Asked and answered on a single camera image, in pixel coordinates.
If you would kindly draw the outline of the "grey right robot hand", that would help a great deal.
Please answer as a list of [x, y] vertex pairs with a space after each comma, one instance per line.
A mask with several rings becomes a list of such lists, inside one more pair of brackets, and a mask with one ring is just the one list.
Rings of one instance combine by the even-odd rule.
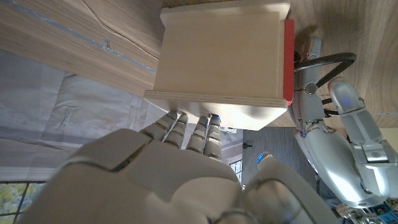
[[271, 154], [242, 186], [221, 160], [220, 117], [174, 111], [140, 131], [85, 144], [60, 166], [19, 223], [336, 223], [306, 181]]

